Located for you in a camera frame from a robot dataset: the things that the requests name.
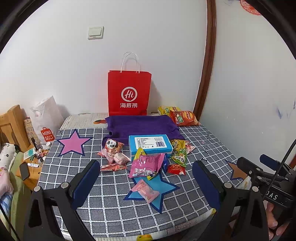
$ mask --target purple towel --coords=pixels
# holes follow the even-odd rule
[[[167,135],[169,140],[185,138],[180,134],[179,127],[167,115],[113,115],[106,118],[109,135],[103,138],[102,146],[108,138],[128,145],[130,135]]]

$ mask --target gray plaid tablecloth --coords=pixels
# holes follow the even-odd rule
[[[57,139],[67,138],[74,130],[60,130]],[[81,137],[93,137],[84,144],[85,156],[67,153],[57,157],[62,149],[54,141],[42,167],[38,185],[43,189],[58,187],[62,182],[70,182],[91,159],[106,165],[107,160],[97,155],[101,150],[102,139],[108,134],[107,129],[79,129]],[[163,211],[159,214],[146,201],[123,200],[134,186],[128,178],[127,170],[101,172],[87,200],[77,213],[94,237],[128,237],[167,230],[184,224],[211,209],[192,175],[192,164],[203,159],[207,168],[223,182],[229,182],[232,169],[227,161],[236,163],[235,156],[204,126],[181,127],[181,134],[195,148],[187,157],[186,175],[165,174],[164,180],[174,183],[180,189],[166,194]],[[129,156],[128,146],[123,153]],[[230,181],[234,186],[239,180]],[[57,222],[63,232],[67,228],[57,207],[54,207]]]

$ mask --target white circle logo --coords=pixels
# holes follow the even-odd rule
[[[133,87],[126,87],[121,92],[121,98],[127,102],[134,101],[137,98],[137,95],[138,93]]]

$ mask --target screw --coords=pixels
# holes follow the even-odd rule
[[[61,187],[62,187],[62,188],[67,188],[68,186],[69,186],[69,183],[62,183],[62,184],[61,184]]]
[[[258,187],[255,187],[255,186],[252,187],[252,190],[253,190],[254,192],[258,192],[258,191],[259,191]]]
[[[231,185],[231,183],[224,183],[224,187],[226,187],[226,188],[232,188],[232,185]]]
[[[40,190],[40,186],[34,187],[34,191],[38,192]]]

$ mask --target finger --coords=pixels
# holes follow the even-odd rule
[[[271,212],[273,210],[273,208],[274,208],[274,204],[271,202],[268,202],[267,203],[267,210]]]
[[[269,229],[268,229],[268,235],[269,235],[269,240],[271,240],[274,237],[274,233],[271,232]]]
[[[276,235],[277,235],[277,236],[282,235],[282,234],[285,232],[285,230],[286,230],[287,226],[289,225],[289,223],[290,223],[290,221],[285,222],[282,226],[280,226],[280,227],[276,230]]]
[[[267,217],[267,225],[271,229],[275,229],[278,225],[278,222],[274,218],[274,214],[268,210],[266,210],[266,217]]]

